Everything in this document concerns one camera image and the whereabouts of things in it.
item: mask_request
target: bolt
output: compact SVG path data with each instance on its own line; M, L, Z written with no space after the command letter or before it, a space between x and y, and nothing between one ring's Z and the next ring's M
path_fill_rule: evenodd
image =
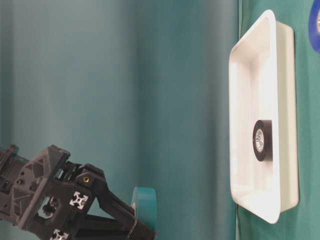
M88 176L85 176L85 177L83 178L83 182L84 182L85 184L89 183L89 182L90 182L90 178L89 178Z

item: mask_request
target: black plastic part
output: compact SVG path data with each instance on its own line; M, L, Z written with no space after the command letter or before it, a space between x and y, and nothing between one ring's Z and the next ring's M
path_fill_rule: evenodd
M258 131L263 132L263 146L260 150L257 148L257 142L260 141L257 136ZM253 129L252 145L255 157L258 161L272 161L273 160L273 143L272 143L272 121L271 120L258 120Z
M14 145L0 149L0 219L41 240L155 239L109 190L101 169L67 161L70 153L54 145L31 161L17 152ZM114 219L88 214L95 198Z

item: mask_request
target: teal backdrop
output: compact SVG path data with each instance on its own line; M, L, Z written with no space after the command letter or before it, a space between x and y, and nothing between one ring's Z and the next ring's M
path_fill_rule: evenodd
M29 159L65 148L127 203L155 188L158 240L233 240L237 38L236 0L0 0L1 146ZM36 239L3 221L0 232Z
M300 202L268 224L238 207L238 240L317 240L320 236L320 54L309 42L308 22L313 0L242 0L243 35L267 9L294 30L298 170Z

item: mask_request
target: tape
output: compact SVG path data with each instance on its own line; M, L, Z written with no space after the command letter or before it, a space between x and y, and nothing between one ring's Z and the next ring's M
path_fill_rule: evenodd
M309 40L312 48L320 53L320 0L314 0L309 17Z
M253 128L252 143L258 161L272 161L272 121L259 120Z

